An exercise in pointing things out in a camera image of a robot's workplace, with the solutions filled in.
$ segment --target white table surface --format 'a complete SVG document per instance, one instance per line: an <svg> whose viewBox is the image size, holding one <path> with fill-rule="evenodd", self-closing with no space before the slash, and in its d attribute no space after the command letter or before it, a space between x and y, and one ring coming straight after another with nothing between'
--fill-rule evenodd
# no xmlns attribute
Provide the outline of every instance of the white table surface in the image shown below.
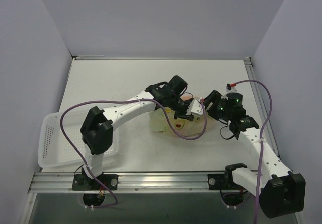
<svg viewBox="0 0 322 224"><path fill-rule="evenodd" d="M175 74L188 83L189 92L202 97L214 89L225 93L227 83L248 79L241 60L76 60L60 111L84 101L127 100L151 84L169 81ZM237 89L243 94L247 114L261 125L250 84L240 84ZM243 144L220 137L221 123L200 139L186 141L152 133L148 121L148 114L143 114L119 128L119 151L104 161L104 171L215 171L235 163L257 168ZM78 166L45 168L43 172L74 171Z"/></svg>

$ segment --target black joint housing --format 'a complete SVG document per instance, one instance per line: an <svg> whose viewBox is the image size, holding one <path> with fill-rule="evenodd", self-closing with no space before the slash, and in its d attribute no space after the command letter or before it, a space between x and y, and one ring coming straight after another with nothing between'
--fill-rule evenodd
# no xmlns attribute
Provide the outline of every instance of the black joint housing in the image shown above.
<svg viewBox="0 0 322 224"><path fill-rule="evenodd" d="M204 99L204 106L205 109L208 108L208 106L212 103L214 106L216 106L220 99L221 99L222 94L219 91L213 90L205 99ZM211 116L212 118L219 120L219 118L217 118L217 114L211 110L208 111L209 116Z"/></svg>
<svg viewBox="0 0 322 224"><path fill-rule="evenodd" d="M193 120L193 116L187 116L187 110L193 99L182 100L181 92L188 86L188 83L180 76L173 76L169 82L162 82L163 86L158 84L148 86L145 91L153 95L153 99L162 106L169 107L175 112L174 118Z"/></svg>
<svg viewBox="0 0 322 224"><path fill-rule="evenodd" d="M245 132L248 128L256 128L259 126L257 122L250 116L245 116L243 118L232 119L229 126L229 130L233 133L236 139L239 139L240 132Z"/></svg>
<svg viewBox="0 0 322 224"><path fill-rule="evenodd" d="M304 209L305 179L301 174L288 172L288 176L272 175L259 196L266 217L274 218Z"/></svg>
<svg viewBox="0 0 322 224"><path fill-rule="evenodd" d="M225 167L224 178L225 178L225 182L228 185L234 184L233 179L232 179L232 172L238 168L247 168L247 165L245 165L243 163L238 163L238 164L233 164L233 165L227 165Z"/></svg>
<svg viewBox="0 0 322 224"><path fill-rule="evenodd" d="M93 155L104 153L113 143L113 122L107 120L103 112L98 107L91 108L80 128L83 142Z"/></svg>

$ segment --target black mounting bracket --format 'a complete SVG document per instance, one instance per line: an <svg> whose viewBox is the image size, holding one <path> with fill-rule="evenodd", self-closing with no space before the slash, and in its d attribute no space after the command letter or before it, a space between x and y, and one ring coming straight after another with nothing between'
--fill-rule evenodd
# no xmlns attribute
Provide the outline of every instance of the black mounting bracket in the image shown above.
<svg viewBox="0 0 322 224"><path fill-rule="evenodd" d="M102 173L97 177L103 184L105 184L110 190L117 190L118 178L116 174L104 174ZM72 182L72 190L100 190L101 185L94 179L89 178L82 169L81 174L74 176Z"/></svg>
<svg viewBox="0 0 322 224"><path fill-rule="evenodd" d="M224 173L208 174L209 190L240 190L241 186L233 183L228 183Z"/></svg>

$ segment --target white plastic basket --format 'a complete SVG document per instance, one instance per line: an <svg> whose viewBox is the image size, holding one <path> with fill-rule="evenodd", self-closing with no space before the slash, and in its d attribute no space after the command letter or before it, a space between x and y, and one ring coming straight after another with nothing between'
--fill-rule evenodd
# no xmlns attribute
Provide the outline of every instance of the white plastic basket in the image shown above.
<svg viewBox="0 0 322 224"><path fill-rule="evenodd" d="M80 129L88 111L88 109L71 111L64 117L64 129L70 140L83 155L85 154L85 145L82 141ZM59 122L61 115L62 112L52 113L43 120L38 148L38 163L43 168L82 162L78 153L69 144L60 130ZM118 151L118 147L119 131L116 129L113 132L113 144L104 153L104 157L114 155Z"/></svg>

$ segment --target black bracket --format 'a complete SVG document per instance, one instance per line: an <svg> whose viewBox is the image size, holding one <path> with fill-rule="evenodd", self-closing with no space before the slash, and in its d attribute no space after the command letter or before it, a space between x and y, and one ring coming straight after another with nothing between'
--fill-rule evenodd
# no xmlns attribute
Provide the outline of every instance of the black bracket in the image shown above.
<svg viewBox="0 0 322 224"><path fill-rule="evenodd" d="M240 190L241 186L234 183L232 179L232 172L238 168L247 168L247 165L243 163L227 165L225 173L208 174L209 190Z"/></svg>
<svg viewBox="0 0 322 224"><path fill-rule="evenodd" d="M101 174L97 177L103 184L105 184L110 190L117 190L118 178L116 174ZM72 182L72 190L100 190L101 185L94 179L86 176L82 169L82 174L74 176Z"/></svg>
<svg viewBox="0 0 322 224"><path fill-rule="evenodd" d="M240 190L241 186L235 183L227 183L224 173L208 174L209 190Z"/></svg>

